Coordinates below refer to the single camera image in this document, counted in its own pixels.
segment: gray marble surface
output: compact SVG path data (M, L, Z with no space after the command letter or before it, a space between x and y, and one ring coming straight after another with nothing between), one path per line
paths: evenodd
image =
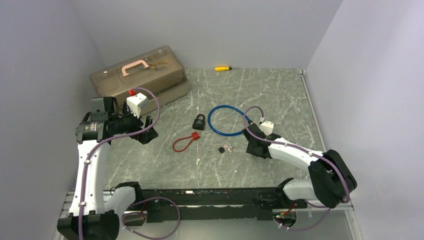
M274 133L313 150L322 151L304 86L296 69L188 69L190 90L187 96L161 108L154 126L159 137L146 145L130 138L112 142L107 159L104 188L138 181L144 189L275 187L286 178L304 178L306 173L277 159L262 159L246 153L243 135L221 136L206 123L200 138L183 152L175 152L176 139L194 132L193 121L199 113L208 115L218 105L246 110L262 107L265 120L274 123ZM156 111L149 115L156 116ZM257 110L248 116L259 122ZM242 115L219 109L212 125L225 133L243 129ZM188 141L179 142L181 149ZM218 146L233 147L221 154Z

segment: yellow screwdriver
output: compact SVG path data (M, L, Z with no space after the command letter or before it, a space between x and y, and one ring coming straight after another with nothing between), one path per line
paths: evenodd
M231 69L233 69L233 68L230 67L230 66L218 66L218 67L215 67L215 71L217 71L217 72L228 71L228 70L231 70Z

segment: black padlock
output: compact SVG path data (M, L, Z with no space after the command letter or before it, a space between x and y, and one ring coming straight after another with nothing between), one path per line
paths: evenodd
M196 119L193 122L193 129L202 131L205 130L205 115L199 114L196 116Z

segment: toolbox lid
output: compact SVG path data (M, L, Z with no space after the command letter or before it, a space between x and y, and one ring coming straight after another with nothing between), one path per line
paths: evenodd
M183 71L171 48L165 45L94 72L90 79L100 96L116 96L140 86L156 94L183 83Z

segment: toolbox handle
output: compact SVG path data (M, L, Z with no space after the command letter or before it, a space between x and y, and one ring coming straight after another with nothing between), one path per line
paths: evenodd
M135 61L135 62L132 62L130 64L123 66L122 67L122 75L124 77L128 76L129 73L127 72L127 69L135 67L135 66L140 65L140 64L143 64L146 69L149 67L149 65L144 60L138 60L138 61Z

